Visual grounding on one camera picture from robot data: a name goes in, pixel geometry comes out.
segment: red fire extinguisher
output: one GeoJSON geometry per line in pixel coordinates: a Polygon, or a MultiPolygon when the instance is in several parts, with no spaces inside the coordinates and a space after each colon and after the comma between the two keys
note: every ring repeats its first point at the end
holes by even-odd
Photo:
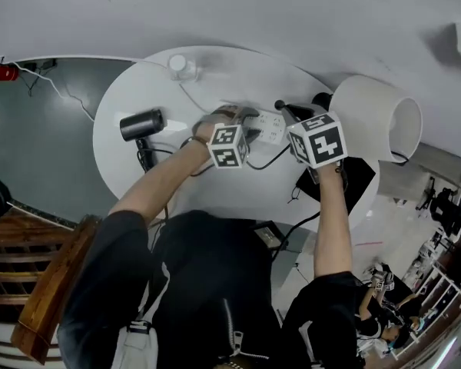
{"type": "Polygon", "coordinates": [[[18,68],[0,65],[0,81],[15,81],[18,78],[18,68]]]}

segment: floor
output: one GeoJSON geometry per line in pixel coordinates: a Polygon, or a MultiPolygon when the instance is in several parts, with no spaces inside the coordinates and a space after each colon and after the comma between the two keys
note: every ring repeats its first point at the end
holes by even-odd
{"type": "MultiPolygon", "coordinates": [[[[108,86],[128,66],[119,61],[59,60],[48,77],[62,94],[69,91],[81,98],[95,115],[108,86]]],[[[31,84],[34,79],[25,75],[25,80],[31,84]]],[[[80,105],[59,98],[46,81],[38,81],[31,97],[23,81],[0,83],[0,179],[14,199],[71,221],[80,221],[85,214],[106,215],[116,198],[98,173],[91,133],[92,122],[80,105]]],[[[415,206],[408,202],[399,208],[391,198],[376,197],[366,218],[352,231],[357,277],[374,258],[403,276],[435,230],[430,219],[418,218],[415,206]]],[[[279,227],[284,233],[289,228],[279,227]]],[[[298,229],[274,264],[274,304],[281,311],[313,279],[315,239],[315,234],[298,229]]]]}

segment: black hair dryer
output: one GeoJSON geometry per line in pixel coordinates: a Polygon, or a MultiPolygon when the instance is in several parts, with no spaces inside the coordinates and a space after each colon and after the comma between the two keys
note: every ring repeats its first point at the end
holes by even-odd
{"type": "Polygon", "coordinates": [[[120,120],[121,137],[126,142],[135,141],[144,171],[155,166],[154,152],[150,150],[148,137],[161,132],[165,127],[159,108],[144,111],[120,120]]]}

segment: zipper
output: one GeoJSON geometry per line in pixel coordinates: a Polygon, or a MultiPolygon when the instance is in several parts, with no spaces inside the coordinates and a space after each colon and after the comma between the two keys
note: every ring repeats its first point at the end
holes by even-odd
{"type": "Polygon", "coordinates": [[[263,360],[270,359],[266,355],[248,354],[248,353],[244,353],[243,351],[241,351],[244,333],[234,330],[234,322],[232,320],[231,309],[229,308],[229,302],[227,301],[226,298],[224,298],[224,307],[225,307],[225,313],[227,315],[227,331],[228,331],[228,336],[229,336],[229,344],[230,344],[230,348],[232,348],[232,350],[234,351],[231,357],[235,357],[236,355],[241,354],[246,357],[259,358],[263,360]]]}

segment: desk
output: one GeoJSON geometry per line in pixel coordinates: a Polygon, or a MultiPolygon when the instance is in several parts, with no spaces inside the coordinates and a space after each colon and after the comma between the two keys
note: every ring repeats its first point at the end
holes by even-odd
{"type": "MultiPolygon", "coordinates": [[[[275,111],[274,102],[311,102],[314,95],[331,90],[305,71],[284,61],[237,48],[194,46],[159,52],[146,61],[166,65],[175,53],[186,53],[201,69],[196,82],[185,83],[184,90],[205,111],[225,102],[275,111]]],[[[99,172],[114,195],[120,198],[143,171],[136,157],[134,142],[124,142],[119,121],[126,116],[161,108],[169,127],[153,135],[158,148],[175,150],[191,135],[191,126],[202,116],[179,85],[169,79],[167,70],[152,64],[137,63],[123,72],[104,94],[95,117],[93,146],[99,172]]],[[[249,161],[266,164],[286,146],[253,142],[249,161]]],[[[159,160],[166,155],[157,154],[159,160]]],[[[376,172],[363,197],[350,213],[355,227],[369,211],[379,186],[379,163],[367,161],[376,172]]],[[[305,170],[286,152],[269,168],[255,171],[245,166],[238,170],[211,170],[183,183],[169,203],[171,215],[201,209],[226,218],[273,220],[296,224],[319,211],[320,205],[302,193],[290,204],[290,194],[305,170]]],[[[317,230],[318,220],[305,224],[317,230]]]]}

